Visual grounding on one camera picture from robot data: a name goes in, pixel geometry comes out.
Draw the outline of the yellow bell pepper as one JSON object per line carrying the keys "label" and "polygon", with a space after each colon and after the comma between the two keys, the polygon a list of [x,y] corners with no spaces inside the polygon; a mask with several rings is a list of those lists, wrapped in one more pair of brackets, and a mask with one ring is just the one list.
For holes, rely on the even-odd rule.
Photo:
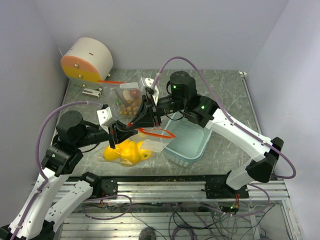
{"label": "yellow bell pepper", "polygon": [[120,145],[120,150],[120,162],[122,165],[132,166],[139,161],[140,155],[137,144],[134,141]]}

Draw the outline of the yellow mango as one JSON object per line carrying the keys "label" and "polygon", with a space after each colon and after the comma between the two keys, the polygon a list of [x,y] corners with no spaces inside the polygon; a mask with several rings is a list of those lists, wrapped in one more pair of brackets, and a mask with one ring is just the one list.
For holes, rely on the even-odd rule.
{"label": "yellow mango", "polygon": [[103,158],[108,162],[112,162],[119,159],[121,155],[122,155],[121,149],[111,148],[110,146],[106,147],[103,152]]}

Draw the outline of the bunch of brown longans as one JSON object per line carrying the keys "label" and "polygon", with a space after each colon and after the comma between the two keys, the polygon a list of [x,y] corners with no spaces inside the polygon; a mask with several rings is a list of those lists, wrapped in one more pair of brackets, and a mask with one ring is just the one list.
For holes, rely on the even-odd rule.
{"label": "bunch of brown longans", "polygon": [[119,114],[125,117],[133,117],[137,114],[140,108],[142,100],[140,98],[134,98],[133,100],[127,100],[125,103],[119,105]]}

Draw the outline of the clear zip bag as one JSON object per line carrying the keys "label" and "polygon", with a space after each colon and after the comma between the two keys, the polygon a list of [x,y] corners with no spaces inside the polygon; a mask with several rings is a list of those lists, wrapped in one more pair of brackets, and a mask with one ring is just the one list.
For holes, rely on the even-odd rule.
{"label": "clear zip bag", "polygon": [[109,109],[117,120],[131,120],[142,104],[142,91],[137,82],[98,81],[103,89],[103,110]]}
{"label": "clear zip bag", "polygon": [[116,144],[115,148],[106,147],[103,152],[103,160],[125,167],[133,167],[161,153],[175,138],[174,133],[164,128],[139,128],[138,134]]}

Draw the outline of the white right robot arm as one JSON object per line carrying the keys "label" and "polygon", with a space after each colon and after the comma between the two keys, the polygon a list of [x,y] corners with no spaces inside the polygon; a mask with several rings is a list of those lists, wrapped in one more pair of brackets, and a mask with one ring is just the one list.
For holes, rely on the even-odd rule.
{"label": "white right robot arm", "polygon": [[282,139],[260,135],[231,117],[212,98],[198,94],[195,79],[184,71],[176,71],[170,76],[171,94],[167,97],[158,98],[155,84],[147,78],[141,78],[135,84],[138,90],[146,93],[143,97],[146,109],[140,109],[133,118],[135,126],[147,113],[160,119],[165,114],[181,111],[189,122],[225,137],[251,157],[247,163],[226,174],[225,182],[220,186],[224,197],[233,197],[252,181],[269,182],[284,144]]}

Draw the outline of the light blue fruit basket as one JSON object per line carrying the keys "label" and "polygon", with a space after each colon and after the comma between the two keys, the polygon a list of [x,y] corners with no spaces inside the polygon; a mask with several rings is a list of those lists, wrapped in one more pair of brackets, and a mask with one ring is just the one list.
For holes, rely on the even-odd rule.
{"label": "light blue fruit basket", "polygon": [[181,167],[188,167],[203,156],[212,135],[211,130],[188,121],[179,112],[170,117],[165,130],[174,134],[175,138],[162,154],[168,161]]}

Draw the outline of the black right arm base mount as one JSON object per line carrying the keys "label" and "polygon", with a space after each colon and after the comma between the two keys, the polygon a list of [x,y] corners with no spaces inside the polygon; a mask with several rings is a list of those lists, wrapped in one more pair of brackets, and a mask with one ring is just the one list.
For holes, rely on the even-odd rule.
{"label": "black right arm base mount", "polygon": [[242,186],[238,190],[228,187],[221,181],[206,181],[204,187],[201,189],[205,193],[207,199],[248,199],[249,193],[247,186]]}

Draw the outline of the yellow orange fruit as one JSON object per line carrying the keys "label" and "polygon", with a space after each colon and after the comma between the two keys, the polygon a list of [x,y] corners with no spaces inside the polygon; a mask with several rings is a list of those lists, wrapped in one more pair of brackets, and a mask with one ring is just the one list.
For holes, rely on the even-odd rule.
{"label": "yellow orange fruit", "polygon": [[151,144],[148,142],[149,136],[138,132],[137,134],[133,134],[130,132],[128,134],[128,138],[124,141],[126,145],[129,145],[131,149],[145,149],[145,150],[152,150]]}

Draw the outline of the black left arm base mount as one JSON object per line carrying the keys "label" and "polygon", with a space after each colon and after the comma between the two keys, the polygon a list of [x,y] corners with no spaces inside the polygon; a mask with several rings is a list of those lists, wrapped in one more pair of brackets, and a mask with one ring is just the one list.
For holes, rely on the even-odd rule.
{"label": "black left arm base mount", "polygon": [[92,188],[90,199],[113,197],[118,193],[118,184],[111,178],[100,177],[94,173],[85,172],[79,177],[79,180],[89,183]]}

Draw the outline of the white garlic bulb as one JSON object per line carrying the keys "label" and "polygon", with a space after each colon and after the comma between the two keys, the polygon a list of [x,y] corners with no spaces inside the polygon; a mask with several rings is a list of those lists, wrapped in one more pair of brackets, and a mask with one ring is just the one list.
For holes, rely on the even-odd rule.
{"label": "white garlic bulb", "polygon": [[122,92],[122,94],[123,94],[123,97],[124,97],[124,99],[125,99],[126,101],[132,100],[132,97],[131,97],[131,95],[130,95],[130,91],[129,91],[129,90],[124,90],[124,91]]}

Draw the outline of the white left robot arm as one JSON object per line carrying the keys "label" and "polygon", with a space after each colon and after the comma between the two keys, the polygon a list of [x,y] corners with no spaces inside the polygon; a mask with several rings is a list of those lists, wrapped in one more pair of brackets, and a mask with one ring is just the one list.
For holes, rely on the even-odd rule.
{"label": "white left robot arm", "polygon": [[54,199],[83,158],[82,147],[109,142],[115,147],[137,130],[113,121],[107,109],[97,111],[99,124],[80,112],[65,112],[56,126],[56,141],[46,151],[36,183],[16,218],[0,228],[2,240],[52,240],[66,217],[83,201],[102,196],[102,178],[86,172],[58,202]]}

